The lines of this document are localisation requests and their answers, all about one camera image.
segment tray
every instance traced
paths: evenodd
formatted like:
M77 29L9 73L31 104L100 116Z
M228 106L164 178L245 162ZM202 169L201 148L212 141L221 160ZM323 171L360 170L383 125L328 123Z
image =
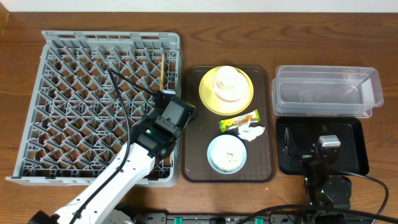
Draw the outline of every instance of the tray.
M259 66L236 66L246 72L254 86L251 104L240 114L222 116L208 110L201 102L198 87L204 74L214 66L194 66L184 74L183 98L198 108L196 120L190 123L182 138L182 175L190 182L269 182L275 175L275 144L271 117L269 79L266 71ZM221 135L218 122L258 109L261 121L266 127L264 134L249 142L244 140L248 157L243 168L233 174L220 174L207 159L207 147ZM233 129L223 134L237 135Z
M321 135L337 135L341 142L338 160L332 166L339 170L366 175L369 172L362 125L357 118L280 117L277 120L277 148L280 170L288 175L304 175L305 169L291 167L290 159L282 156L285 129L290 128L298 153L310 153L312 144Z
M166 90L181 92L180 37L156 32L43 31L44 46L12 177L23 185L88 185L112 161L127 127L107 66L138 85L159 89L165 55ZM153 110L151 96L118 78L130 124ZM138 184L171 187L178 147Z

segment yellow object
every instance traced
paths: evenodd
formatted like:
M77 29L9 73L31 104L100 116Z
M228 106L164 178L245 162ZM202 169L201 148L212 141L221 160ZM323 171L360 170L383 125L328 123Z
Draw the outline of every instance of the yellow object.
M253 83L251 82L248 75L238 69L237 71L242 74L246 80L248 81L248 92L245 96L237 102L226 102L221 100L216 96L213 91L213 82L216 76L216 72L222 66L216 67L208 71L200 81L199 84L199 96L203 104L212 112L220 115L234 115L242 112L249 105L251 100L253 99L254 89Z
M220 125L221 132L223 133L224 131L237 128L242 124L246 124L248 121L259 122L260 121L259 112L257 110L254 110L250 113L237 116L235 118L222 120L218 124Z

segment snack wrapper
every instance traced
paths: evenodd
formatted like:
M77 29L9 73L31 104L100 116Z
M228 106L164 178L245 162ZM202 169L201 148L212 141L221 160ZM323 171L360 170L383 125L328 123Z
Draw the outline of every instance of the snack wrapper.
M236 118L221 120L219 124L221 132L223 133L224 131L237 128L240 125L247 123L248 121L259 122L260 121L259 112L257 110L254 110L250 113L238 116Z

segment metal grid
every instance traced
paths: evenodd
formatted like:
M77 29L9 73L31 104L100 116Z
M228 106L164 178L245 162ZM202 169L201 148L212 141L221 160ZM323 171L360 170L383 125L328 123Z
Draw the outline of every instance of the metal grid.
M137 33L58 33L44 32L48 44L32 97L32 116L25 126L29 131L21 142L24 153L17 161L17 166L21 162L19 177L97 177L112 161L127 141L127 126L108 67L140 86L158 90L165 55L164 89L176 86L179 43L162 44L158 33L157 39L146 41L140 34L138 43ZM154 109L152 96L121 78L115 79L129 123L134 126ZM167 178L172 165L159 161L149 176Z

